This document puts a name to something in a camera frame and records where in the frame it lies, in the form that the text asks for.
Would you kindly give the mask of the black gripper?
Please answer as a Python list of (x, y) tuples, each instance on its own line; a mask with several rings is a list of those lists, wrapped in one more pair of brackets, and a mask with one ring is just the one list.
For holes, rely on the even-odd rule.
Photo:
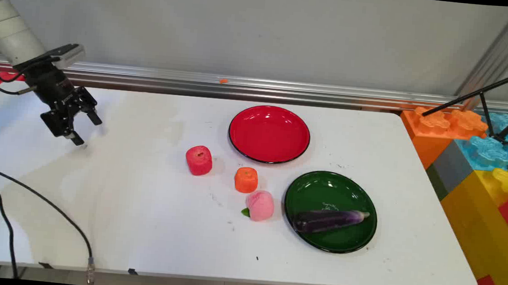
[(54, 61), (28, 63), (24, 67), (24, 77), (40, 101), (49, 106), (50, 111), (41, 113), (40, 117), (54, 137), (64, 137), (76, 146), (85, 143), (73, 128), (74, 119), (68, 115), (69, 110), (74, 114), (86, 113), (95, 126), (102, 124), (96, 112), (98, 103), (94, 97), (84, 86), (75, 88), (65, 73), (55, 67)]

